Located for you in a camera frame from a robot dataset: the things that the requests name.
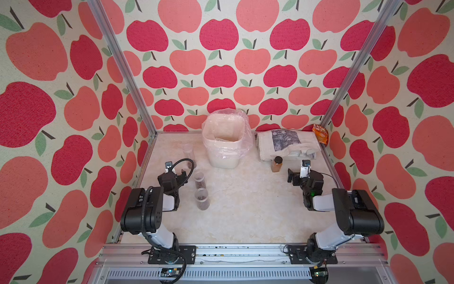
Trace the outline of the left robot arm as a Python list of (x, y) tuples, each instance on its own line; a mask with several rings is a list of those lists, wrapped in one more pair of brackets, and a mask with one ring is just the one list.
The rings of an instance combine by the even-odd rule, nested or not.
[(121, 216), (122, 231), (142, 235), (167, 263), (175, 263), (180, 252), (176, 235), (163, 225), (163, 213), (178, 210), (179, 188), (187, 179), (184, 170), (180, 175), (168, 170), (158, 176), (159, 186), (133, 189)]

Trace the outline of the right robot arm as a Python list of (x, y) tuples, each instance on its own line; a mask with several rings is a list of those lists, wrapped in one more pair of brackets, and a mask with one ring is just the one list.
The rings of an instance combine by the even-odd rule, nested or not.
[(334, 212), (336, 217), (327, 229), (311, 234), (305, 245), (285, 246), (292, 264), (336, 264), (339, 246), (384, 231), (383, 218), (367, 191), (333, 188), (323, 195), (323, 174), (309, 169), (299, 173), (289, 169), (287, 182), (301, 188), (309, 211)]

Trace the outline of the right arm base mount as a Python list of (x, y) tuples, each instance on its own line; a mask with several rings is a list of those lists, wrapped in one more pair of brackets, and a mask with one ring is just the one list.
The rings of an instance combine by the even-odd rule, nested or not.
[(322, 250), (318, 247), (287, 244), (283, 247), (283, 253), (289, 257), (292, 265), (338, 264), (335, 251)]

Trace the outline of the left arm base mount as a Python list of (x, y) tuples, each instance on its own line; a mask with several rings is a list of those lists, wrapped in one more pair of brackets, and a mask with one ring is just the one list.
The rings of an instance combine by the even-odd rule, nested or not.
[(148, 256), (149, 265), (182, 265), (184, 260), (187, 265), (193, 265), (195, 263), (196, 250), (196, 246), (179, 246), (179, 256), (173, 250), (167, 252), (152, 247), (141, 254)]

